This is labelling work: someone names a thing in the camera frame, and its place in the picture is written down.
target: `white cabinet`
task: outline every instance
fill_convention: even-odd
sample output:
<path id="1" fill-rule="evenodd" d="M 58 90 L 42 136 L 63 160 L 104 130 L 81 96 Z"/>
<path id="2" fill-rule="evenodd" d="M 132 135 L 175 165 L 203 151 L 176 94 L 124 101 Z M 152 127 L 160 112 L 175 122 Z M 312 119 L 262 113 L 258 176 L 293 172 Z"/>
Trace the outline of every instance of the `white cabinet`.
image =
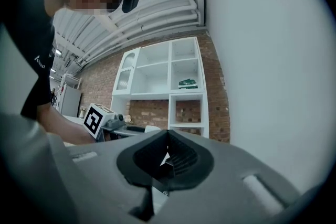
<path id="1" fill-rule="evenodd" d="M 116 81 L 114 82 L 113 94 L 130 94 L 136 62 L 139 56 L 140 48 L 125 52 L 119 70 L 117 73 Z"/>
<path id="2" fill-rule="evenodd" d="M 179 89 L 182 80 L 196 89 Z M 125 52 L 114 83 L 111 110 L 124 114 L 130 100 L 169 100 L 168 128 L 201 129 L 209 136 L 208 103 L 203 63 L 196 37 L 182 38 Z M 176 101 L 197 100 L 200 122 L 177 122 Z"/>

